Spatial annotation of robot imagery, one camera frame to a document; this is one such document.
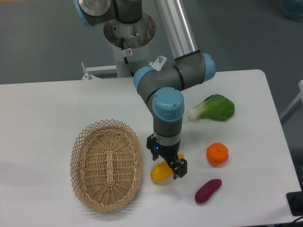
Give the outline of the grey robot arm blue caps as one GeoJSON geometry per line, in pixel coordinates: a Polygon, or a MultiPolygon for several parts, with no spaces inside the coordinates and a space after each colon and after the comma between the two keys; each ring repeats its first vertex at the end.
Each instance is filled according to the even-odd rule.
{"type": "Polygon", "coordinates": [[[103,24],[112,45],[119,77],[132,77],[137,93],[153,116],[153,134],[147,148],[153,159],[162,157],[174,178],[187,173],[187,161],[178,157],[184,114],[182,91],[212,79],[215,63],[200,52],[181,0],[157,0],[174,64],[163,69],[149,65],[148,45],[155,36],[154,20],[143,12],[140,0],[76,0],[86,26],[103,24]]]}

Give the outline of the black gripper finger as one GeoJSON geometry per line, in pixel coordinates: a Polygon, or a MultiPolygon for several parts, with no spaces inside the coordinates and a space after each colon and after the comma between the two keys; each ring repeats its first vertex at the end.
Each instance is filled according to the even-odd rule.
{"type": "Polygon", "coordinates": [[[169,166],[173,171],[174,180],[182,178],[187,174],[187,161],[184,158],[176,158],[169,166]]]}
{"type": "Polygon", "coordinates": [[[150,150],[153,161],[157,160],[159,158],[159,147],[157,138],[153,134],[147,138],[146,147],[150,150]]]}

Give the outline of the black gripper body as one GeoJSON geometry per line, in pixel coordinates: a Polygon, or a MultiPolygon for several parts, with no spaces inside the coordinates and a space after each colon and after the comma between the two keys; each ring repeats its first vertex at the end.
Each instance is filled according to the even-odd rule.
{"type": "Polygon", "coordinates": [[[161,156],[169,166],[177,166],[181,161],[178,157],[180,141],[174,145],[164,146],[152,139],[152,159],[157,160],[161,156]]]}

